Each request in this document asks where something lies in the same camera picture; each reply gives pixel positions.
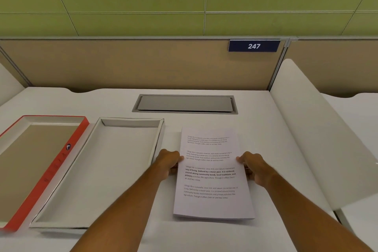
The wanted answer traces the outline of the person's left hand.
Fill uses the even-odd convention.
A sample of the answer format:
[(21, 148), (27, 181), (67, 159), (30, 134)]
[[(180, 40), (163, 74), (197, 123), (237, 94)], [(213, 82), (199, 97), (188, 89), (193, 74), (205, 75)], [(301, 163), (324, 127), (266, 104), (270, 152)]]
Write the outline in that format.
[(171, 162), (171, 152), (178, 151), (168, 151), (166, 149), (162, 149), (154, 162), (154, 165), (158, 167), (163, 179), (166, 179), (169, 175), (177, 173), (179, 163)]

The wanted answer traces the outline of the red cardboard box lid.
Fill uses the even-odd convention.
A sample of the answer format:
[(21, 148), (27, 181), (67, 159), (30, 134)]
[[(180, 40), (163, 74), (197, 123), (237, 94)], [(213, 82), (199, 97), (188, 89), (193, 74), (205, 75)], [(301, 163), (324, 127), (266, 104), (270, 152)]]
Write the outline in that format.
[(23, 115), (0, 134), (0, 231), (20, 228), (88, 125), (85, 116)]

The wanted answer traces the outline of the stack of printed white paper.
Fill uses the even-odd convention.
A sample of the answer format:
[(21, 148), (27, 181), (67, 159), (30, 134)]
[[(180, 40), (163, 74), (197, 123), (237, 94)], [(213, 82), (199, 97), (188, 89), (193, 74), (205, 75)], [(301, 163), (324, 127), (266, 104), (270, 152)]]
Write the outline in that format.
[(173, 214), (213, 220), (251, 220), (255, 212), (234, 129), (182, 127)]

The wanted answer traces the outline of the person's left forearm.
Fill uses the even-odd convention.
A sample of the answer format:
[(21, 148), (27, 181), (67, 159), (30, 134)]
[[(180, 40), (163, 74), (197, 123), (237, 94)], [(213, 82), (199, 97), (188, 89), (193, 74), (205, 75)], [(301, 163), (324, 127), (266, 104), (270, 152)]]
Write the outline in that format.
[(156, 161), (92, 223), (70, 252), (137, 252), (159, 185), (176, 163)]

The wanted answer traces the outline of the white side divider panel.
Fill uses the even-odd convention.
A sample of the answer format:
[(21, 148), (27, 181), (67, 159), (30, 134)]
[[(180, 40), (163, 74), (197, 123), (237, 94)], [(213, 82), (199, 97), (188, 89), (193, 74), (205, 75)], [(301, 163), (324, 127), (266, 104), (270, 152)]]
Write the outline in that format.
[(0, 63), (0, 106), (25, 89), (19, 81)]
[(293, 60), (270, 94), (333, 210), (378, 193), (377, 159)]

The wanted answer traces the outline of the white cardboard box tray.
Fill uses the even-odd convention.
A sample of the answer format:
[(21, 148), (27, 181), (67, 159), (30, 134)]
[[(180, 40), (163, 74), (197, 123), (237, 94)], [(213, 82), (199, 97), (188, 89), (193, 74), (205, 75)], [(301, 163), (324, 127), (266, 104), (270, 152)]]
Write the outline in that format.
[(164, 119), (100, 117), (30, 228), (84, 233), (153, 163), (164, 130)]

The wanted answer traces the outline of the person's right forearm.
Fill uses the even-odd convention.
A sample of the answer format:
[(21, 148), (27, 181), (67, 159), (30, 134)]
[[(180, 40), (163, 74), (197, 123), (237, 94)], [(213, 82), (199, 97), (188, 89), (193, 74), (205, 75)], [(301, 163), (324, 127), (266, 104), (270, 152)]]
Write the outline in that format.
[(269, 194), (297, 252), (374, 252), (271, 166), (254, 171), (254, 179)]

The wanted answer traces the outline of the blue number sign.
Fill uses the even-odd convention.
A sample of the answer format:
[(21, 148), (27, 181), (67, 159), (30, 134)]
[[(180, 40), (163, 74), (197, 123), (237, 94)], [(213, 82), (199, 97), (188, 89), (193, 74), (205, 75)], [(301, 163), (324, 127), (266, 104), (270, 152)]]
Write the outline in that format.
[(230, 40), (228, 52), (264, 52), (275, 53), (280, 40)]

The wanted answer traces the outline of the beige desk partition panel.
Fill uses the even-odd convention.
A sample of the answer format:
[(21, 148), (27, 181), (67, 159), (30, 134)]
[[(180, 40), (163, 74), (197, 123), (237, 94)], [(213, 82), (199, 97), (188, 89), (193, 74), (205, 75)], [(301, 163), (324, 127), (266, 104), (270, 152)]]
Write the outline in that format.
[(0, 49), (34, 87), (266, 90), (286, 42), (229, 52), (228, 39), (2, 39)]
[(378, 93), (378, 37), (292, 39), (283, 59), (293, 60), (321, 93)]

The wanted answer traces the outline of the person's right hand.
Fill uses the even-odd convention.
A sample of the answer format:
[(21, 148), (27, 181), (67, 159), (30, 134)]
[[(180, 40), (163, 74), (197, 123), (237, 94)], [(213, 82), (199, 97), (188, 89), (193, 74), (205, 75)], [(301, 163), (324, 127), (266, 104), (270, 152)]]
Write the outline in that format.
[(257, 185), (263, 188), (267, 188), (272, 177), (277, 174), (276, 170), (257, 153), (251, 153), (251, 164), (243, 165), (243, 167), (247, 180), (254, 181)]

